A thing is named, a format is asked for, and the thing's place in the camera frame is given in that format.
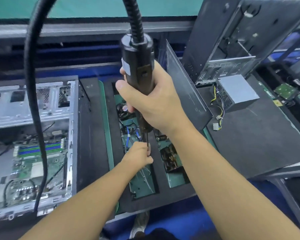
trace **black pants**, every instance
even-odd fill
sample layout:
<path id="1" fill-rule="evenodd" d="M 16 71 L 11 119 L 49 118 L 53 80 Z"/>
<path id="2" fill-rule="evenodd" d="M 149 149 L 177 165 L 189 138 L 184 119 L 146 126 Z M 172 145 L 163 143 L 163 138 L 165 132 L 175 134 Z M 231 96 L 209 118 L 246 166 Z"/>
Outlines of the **black pants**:
<path id="1" fill-rule="evenodd" d="M 172 233 L 163 228 L 156 228 L 144 237 L 135 237 L 138 240 L 178 240 Z"/>

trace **person's right hand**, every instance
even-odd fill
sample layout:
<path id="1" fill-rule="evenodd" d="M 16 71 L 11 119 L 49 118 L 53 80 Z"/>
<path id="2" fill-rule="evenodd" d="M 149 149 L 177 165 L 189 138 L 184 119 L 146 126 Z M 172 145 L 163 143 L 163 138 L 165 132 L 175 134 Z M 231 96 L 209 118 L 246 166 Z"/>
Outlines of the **person's right hand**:
<path id="1" fill-rule="evenodd" d="M 168 137 L 188 119 L 171 77 L 158 62 L 154 62 L 152 72 L 155 88 L 148 96 L 127 83 L 123 68 L 120 69 L 120 73 L 124 75 L 125 80 L 118 80 L 115 87 L 127 101 L 130 113 L 136 108 L 150 125 Z"/>

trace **hand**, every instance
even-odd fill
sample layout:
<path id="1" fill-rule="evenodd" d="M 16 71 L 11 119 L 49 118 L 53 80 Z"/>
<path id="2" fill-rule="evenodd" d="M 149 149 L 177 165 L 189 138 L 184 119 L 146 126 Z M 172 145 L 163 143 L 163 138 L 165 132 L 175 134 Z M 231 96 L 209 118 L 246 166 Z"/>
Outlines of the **hand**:
<path id="1" fill-rule="evenodd" d="M 124 80 L 118 80 L 115 84 L 118 92 L 127 101 L 128 111 L 132 113 L 134 108 L 140 111 L 145 120 L 154 128 L 160 130 L 168 137 L 188 120 L 185 115 L 171 76 L 154 61 L 152 77 L 155 88 L 148 95 L 134 89 L 127 83 L 124 69 L 120 69 Z"/>
<path id="2" fill-rule="evenodd" d="M 135 171 L 135 174 L 145 165 L 153 163 L 153 158 L 150 156 L 150 146 L 147 143 L 135 141 L 132 147 L 124 155 L 121 162 L 126 163 Z"/>

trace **person's left arm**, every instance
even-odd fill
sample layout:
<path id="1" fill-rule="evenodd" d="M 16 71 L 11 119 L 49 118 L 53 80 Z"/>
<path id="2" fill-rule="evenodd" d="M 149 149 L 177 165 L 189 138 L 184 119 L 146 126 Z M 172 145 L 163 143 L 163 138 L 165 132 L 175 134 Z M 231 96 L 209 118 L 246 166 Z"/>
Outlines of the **person's left arm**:
<path id="1" fill-rule="evenodd" d="M 20 240 L 95 240 L 133 176 L 153 162 L 145 142 L 135 142 L 110 172 L 44 217 Z"/>

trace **yellow sticker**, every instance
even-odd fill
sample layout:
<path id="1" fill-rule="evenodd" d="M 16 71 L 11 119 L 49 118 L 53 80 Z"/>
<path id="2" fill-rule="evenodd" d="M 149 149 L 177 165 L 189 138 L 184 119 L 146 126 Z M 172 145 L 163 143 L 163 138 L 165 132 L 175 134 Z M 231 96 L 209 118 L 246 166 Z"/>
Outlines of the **yellow sticker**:
<path id="1" fill-rule="evenodd" d="M 277 106 L 277 107 L 281 107 L 283 104 L 279 101 L 279 100 L 273 100 L 274 104 Z"/>

